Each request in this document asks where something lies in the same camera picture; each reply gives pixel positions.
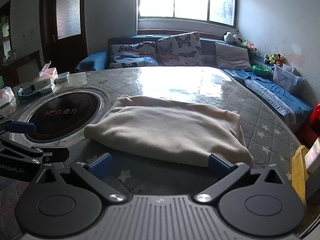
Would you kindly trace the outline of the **panda plush toy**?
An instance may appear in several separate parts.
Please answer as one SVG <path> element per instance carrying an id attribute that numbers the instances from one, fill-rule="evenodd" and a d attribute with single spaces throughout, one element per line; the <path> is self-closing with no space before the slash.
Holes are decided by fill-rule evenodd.
<path id="1" fill-rule="evenodd" d="M 223 35 L 224 41 L 229 44 L 242 45 L 242 39 L 237 34 L 232 34 L 231 32 L 226 32 Z"/>

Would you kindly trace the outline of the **pink white tissue pack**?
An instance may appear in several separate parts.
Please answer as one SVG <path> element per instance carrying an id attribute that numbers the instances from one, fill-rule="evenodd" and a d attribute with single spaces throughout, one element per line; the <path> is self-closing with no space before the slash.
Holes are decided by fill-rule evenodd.
<path id="1" fill-rule="evenodd" d="M 14 93 L 10 87 L 0 89 L 0 107 L 10 103 L 14 98 Z"/>

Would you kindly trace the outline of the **green paper stack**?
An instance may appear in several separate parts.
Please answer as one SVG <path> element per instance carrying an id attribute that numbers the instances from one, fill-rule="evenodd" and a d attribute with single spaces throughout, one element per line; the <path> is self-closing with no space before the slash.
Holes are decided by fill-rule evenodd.
<path id="1" fill-rule="evenodd" d="M 58 82 L 64 82 L 64 81 L 67 81 L 69 79 L 69 75 L 70 73 L 69 72 L 65 72 L 65 73 L 61 73 L 57 76 L 57 78 L 54 80 L 55 83 L 58 83 Z"/>

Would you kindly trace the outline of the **butterfly pillow right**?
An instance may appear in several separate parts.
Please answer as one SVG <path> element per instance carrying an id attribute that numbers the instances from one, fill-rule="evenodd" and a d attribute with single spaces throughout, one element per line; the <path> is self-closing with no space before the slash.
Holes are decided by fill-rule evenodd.
<path id="1" fill-rule="evenodd" d="M 156 42 L 165 66 L 202 66 L 204 59 L 200 33 L 192 32 L 161 38 Z"/>

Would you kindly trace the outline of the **green bowl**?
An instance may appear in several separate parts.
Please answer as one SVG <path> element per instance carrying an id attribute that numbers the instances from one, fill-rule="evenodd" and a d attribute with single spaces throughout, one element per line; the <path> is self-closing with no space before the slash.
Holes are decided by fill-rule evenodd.
<path id="1" fill-rule="evenodd" d="M 270 70 L 266 67 L 259 66 L 259 65 L 253 65 L 252 66 L 253 72 L 261 77 L 267 77 L 270 74 Z"/>

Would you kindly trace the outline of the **teal smart watch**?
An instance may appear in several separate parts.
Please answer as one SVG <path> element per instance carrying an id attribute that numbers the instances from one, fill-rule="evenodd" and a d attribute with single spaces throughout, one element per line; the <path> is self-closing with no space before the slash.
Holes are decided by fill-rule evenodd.
<path id="1" fill-rule="evenodd" d="M 28 101 L 34 98 L 38 98 L 41 95 L 39 90 L 36 90 L 34 85 L 26 88 L 20 88 L 17 92 L 17 98 L 19 101 Z"/>

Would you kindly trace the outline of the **grey quilted star tablecloth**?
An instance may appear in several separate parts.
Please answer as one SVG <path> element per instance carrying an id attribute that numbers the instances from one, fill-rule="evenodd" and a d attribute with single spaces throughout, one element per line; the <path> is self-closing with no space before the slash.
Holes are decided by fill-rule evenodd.
<path id="1" fill-rule="evenodd" d="M 246 146 L 254 158 L 251 169 L 262 170 L 275 164 L 288 178 L 290 160 L 299 142 L 283 120 L 252 92 L 234 87 L 235 81 L 223 80 L 213 87 L 217 89 L 213 96 L 209 96 L 209 87 L 218 78 L 208 70 L 199 72 L 206 74 L 204 82 L 199 87 L 187 88 L 183 81 L 182 90 L 178 90 L 178 85 L 171 80 L 161 84 L 158 77 L 151 76 L 157 73 L 156 70 L 142 70 L 141 67 L 84 72 L 72 74 L 67 81 L 55 84 L 52 92 L 19 101 L 18 90 L 29 87 L 24 84 L 12 90 L 15 98 L 1 107 L 1 115 L 20 121 L 19 117 L 33 102 L 63 89 L 85 87 L 106 91 L 111 97 L 111 107 L 122 95 L 208 104 L 240 115 Z M 1 137 L 14 141 L 11 134 L 6 132 Z M 68 148 L 69 158 L 52 164 L 60 174 L 68 174 L 74 163 L 88 164 L 109 153 L 113 163 L 102 181 L 124 194 L 126 202 L 107 206 L 93 225 L 76 235 L 37 237 L 23 233 L 15 218 L 15 207 L 31 181 L 1 176 L 1 235 L 21 236 L 23 239 L 280 239 L 296 236 L 296 230 L 284 236 L 249 236 L 228 225 L 220 217 L 217 205 L 196 202 L 195 195 L 219 181 L 208 166 L 129 154 L 85 136 L 71 147 L 22 145 Z"/>

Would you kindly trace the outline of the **butterfly pillow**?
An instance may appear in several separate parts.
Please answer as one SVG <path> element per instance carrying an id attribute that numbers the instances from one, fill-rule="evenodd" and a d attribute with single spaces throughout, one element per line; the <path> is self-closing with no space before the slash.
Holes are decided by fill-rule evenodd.
<path id="1" fill-rule="evenodd" d="M 133 68 L 158 66 L 155 42 L 113 44 L 110 46 L 109 68 Z"/>
<path id="2" fill-rule="evenodd" d="M 202 66 L 204 59 L 200 33 L 192 32 L 161 38 L 156 42 L 165 66 Z"/>

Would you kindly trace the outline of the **pink tissue box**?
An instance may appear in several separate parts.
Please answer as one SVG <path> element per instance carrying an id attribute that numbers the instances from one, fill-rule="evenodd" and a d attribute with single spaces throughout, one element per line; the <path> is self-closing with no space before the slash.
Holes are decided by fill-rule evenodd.
<path id="1" fill-rule="evenodd" d="M 35 78 L 32 85 L 35 89 L 41 89 L 46 86 L 50 86 L 57 79 L 58 74 L 55 67 L 51 67 L 51 62 L 44 65 L 44 67 L 39 72 L 39 76 Z"/>

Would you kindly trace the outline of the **dark wooden door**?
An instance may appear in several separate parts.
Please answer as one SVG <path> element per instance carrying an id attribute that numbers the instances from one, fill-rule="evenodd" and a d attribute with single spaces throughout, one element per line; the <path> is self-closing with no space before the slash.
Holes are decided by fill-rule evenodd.
<path id="1" fill-rule="evenodd" d="M 85 0 L 40 0 L 39 15 L 44 61 L 59 74 L 74 73 L 88 56 Z"/>

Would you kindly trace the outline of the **butterfly pillow left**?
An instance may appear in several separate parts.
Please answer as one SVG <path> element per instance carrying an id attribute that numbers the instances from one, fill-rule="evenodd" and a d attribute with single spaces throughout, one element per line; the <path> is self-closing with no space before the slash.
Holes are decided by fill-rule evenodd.
<path id="1" fill-rule="evenodd" d="M 110 46 L 109 68 L 133 68 L 158 66 L 155 42 L 113 44 Z"/>

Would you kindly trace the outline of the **grey cushion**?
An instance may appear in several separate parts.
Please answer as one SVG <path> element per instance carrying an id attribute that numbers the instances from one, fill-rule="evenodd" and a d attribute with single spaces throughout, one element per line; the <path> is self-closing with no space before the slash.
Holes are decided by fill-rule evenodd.
<path id="1" fill-rule="evenodd" d="M 246 48 L 216 42 L 215 49 L 216 64 L 219 68 L 252 70 Z"/>

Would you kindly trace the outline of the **beige sweater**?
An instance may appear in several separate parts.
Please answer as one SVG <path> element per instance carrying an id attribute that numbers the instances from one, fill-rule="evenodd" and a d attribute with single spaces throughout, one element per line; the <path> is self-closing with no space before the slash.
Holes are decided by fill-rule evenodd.
<path id="1" fill-rule="evenodd" d="M 87 139 L 112 149 L 173 163 L 207 167 L 216 154 L 230 163 L 254 165 L 241 117 L 208 104 L 122 95 L 97 124 L 84 129 Z"/>

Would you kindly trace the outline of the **blue sofa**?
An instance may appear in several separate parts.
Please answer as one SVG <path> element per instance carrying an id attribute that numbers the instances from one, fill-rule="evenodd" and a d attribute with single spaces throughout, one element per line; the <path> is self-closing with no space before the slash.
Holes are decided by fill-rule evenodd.
<path id="1" fill-rule="evenodd" d="M 115 44 L 141 44 L 143 42 L 156 42 L 165 36 L 159 35 L 137 35 L 129 37 L 111 38 L 108 41 L 108 49 L 96 51 L 82 60 L 75 72 L 90 72 L 98 70 L 109 71 L 110 57 L 115 54 L 111 47 Z M 287 126 L 299 126 L 305 119 L 311 116 L 313 107 L 303 98 L 290 94 L 287 90 L 271 81 L 269 77 L 257 76 L 254 72 L 246 72 L 243 69 L 228 70 L 217 68 L 214 64 L 215 59 L 215 44 L 222 44 L 222 41 L 215 39 L 202 38 L 201 46 L 204 53 L 204 61 L 209 64 L 208 67 L 166 67 L 162 65 L 159 59 L 158 52 L 155 52 L 154 60 L 158 62 L 155 67 L 142 66 L 142 70 L 156 70 L 156 74 L 152 77 L 158 77 L 161 84 L 166 84 L 170 80 L 178 85 L 178 90 L 182 90 L 182 82 L 187 83 L 187 88 L 199 87 L 200 83 L 204 82 L 206 74 L 200 74 L 200 70 L 208 70 L 211 74 L 215 74 L 218 78 L 209 87 L 209 96 L 217 91 L 214 86 L 217 86 L 223 80 L 235 81 L 234 87 L 239 86 L 247 91 L 255 94 L 262 100 L 276 115 L 278 115 Z"/>

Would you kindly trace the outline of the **round black induction cooktop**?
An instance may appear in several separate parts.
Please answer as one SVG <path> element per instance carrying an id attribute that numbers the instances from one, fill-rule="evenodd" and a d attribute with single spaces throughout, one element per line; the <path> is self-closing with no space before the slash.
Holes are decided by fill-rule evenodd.
<path id="1" fill-rule="evenodd" d="M 71 147 L 84 140 L 84 127 L 97 123 L 111 108 L 110 95 L 101 88 L 63 89 L 31 104 L 19 117 L 36 126 L 33 133 L 10 138 L 31 146 Z"/>

